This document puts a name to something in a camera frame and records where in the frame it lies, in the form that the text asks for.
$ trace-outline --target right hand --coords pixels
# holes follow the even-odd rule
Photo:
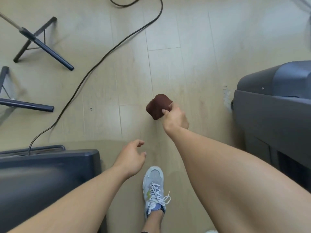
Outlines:
[[[186,114],[184,111],[180,109],[180,107],[176,103],[171,103],[169,105],[171,111],[162,110],[164,114],[163,118],[163,128],[166,133],[170,132],[174,128],[182,127],[185,129],[189,128],[189,123],[186,118]]]

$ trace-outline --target forearm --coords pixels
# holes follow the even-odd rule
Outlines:
[[[311,227],[311,195],[278,170],[184,128],[168,135],[220,232],[307,232]]]
[[[10,233],[97,232],[126,174],[112,167],[28,219]]]

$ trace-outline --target shoe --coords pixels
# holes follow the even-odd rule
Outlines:
[[[145,199],[145,219],[147,219],[151,211],[161,209],[165,213],[165,205],[171,201],[171,197],[169,194],[164,196],[163,185],[164,176],[161,168],[157,166],[150,167],[142,183]]]

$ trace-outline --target black cable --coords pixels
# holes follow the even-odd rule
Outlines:
[[[130,4],[126,4],[126,5],[120,5],[118,3],[115,3],[113,0],[110,0],[113,4],[115,4],[116,6],[118,7],[129,7],[133,4],[135,4],[136,2],[138,2],[139,0],[135,0],[133,1],[132,3]],[[77,92],[79,91],[80,87],[82,86],[82,84],[84,83],[84,81],[88,78],[88,76],[92,73],[92,71],[94,69],[96,69],[103,61],[104,59],[107,58],[108,55],[111,54],[111,52],[113,52],[116,48],[118,48],[123,42],[125,42],[128,38],[130,38],[131,36],[137,34],[138,32],[144,30],[146,27],[148,27],[149,25],[151,25],[152,23],[154,23],[159,17],[160,15],[162,14],[162,10],[163,10],[163,1],[161,1],[161,11],[160,13],[158,14],[158,16],[153,19],[152,21],[150,21],[149,23],[147,23],[146,25],[144,25],[143,27],[141,27],[140,29],[136,30],[135,32],[131,33],[130,35],[128,35],[125,39],[123,39],[121,42],[119,42],[115,47],[113,47],[110,51],[108,51],[104,56],[103,58],[96,64],[94,65],[90,70],[89,72],[84,76],[84,78],[82,79],[82,81],[80,82],[79,86],[77,87],[75,93],[72,95],[72,97],[70,98],[70,100],[68,101],[68,103],[65,105],[65,107],[63,108],[63,110],[61,111],[61,113],[59,114],[58,118],[56,119],[56,121],[53,123],[52,126],[50,126],[48,129],[45,129],[43,132],[41,132],[40,134],[38,134],[33,140],[32,142],[30,143],[29,145],[29,148],[28,148],[28,155],[30,155],[30,151],[31,151],[31,147],[33,145],[33,143],[38,139],[38,137],[40,137],[43,133],[49,131],[50,129],[52,129],[53,127],[56,126],[56,124],[58,123],[58,121],[60,120],[61,116],[63,115],[63,113],[65,112],[65,110],[68,108],[68,106],[70,105],[70,103],[72,102],[72,100],[75,98]]]

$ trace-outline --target black metal frame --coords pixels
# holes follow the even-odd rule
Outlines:
[[[45,112],[53,112],[54,111],[54,106],[34,104],[34,103],[29,103],[29,102],[24,102],[24,101],[16,101],[14,99],[11,99],[10,95],[7,93],[5,87],[3,86],[5,77],[8,74],[9,74],[9,67],[3,66],[2,70],[0,72],[0,93],[1,93],[1,90],[3,88],[5,93],[9,97],[9,99],[0,98],[0,105],[6,105],[9,107],[17,107],[17,108],[25,108],[25,109],[31,109],[31,110],[39,110],[39,111],[45,111]]]
[[[48,54],[50,54],[53,58],[55,58],[58,62],[60,62],[62,65],[64,65],[67,69],[69,69],[70,71],[74,70],[74,67],[68,63],[64,58],[62,58],[59,54],[57,54],[55,51],[53,51],[51,48],[49,48],[46,44],[45,44],[45,30],[54,22],[57,21],[56,17],[52,17],[48,22],[45,23],[45,25],[43,25],[38,31],[36,31],[34,34],[32,34],[31,32],[29,32],[26,28],[21,28],[21,30],[19,31],[22,35],[24,35],[26,38],[28,38],[28,41],[25,43],[25,45],[22,47],[22,49],[18,52],[18,54],[15,56],[15,58],[13,59],[13,61],[15,63],[18,62],[19,58],[22,56],[22,54],[26,51],[26,50],[33,50],[33,49],[43,49],[44,51],[46,51]],[[40,35],[41,33],[44,33],[44,43],[41,42],[39,39],[37,39],[37,36]],[[39,47],[33,47],[33,48],[28,48],[30,43],[34,42],[35,44],[37,44]]]

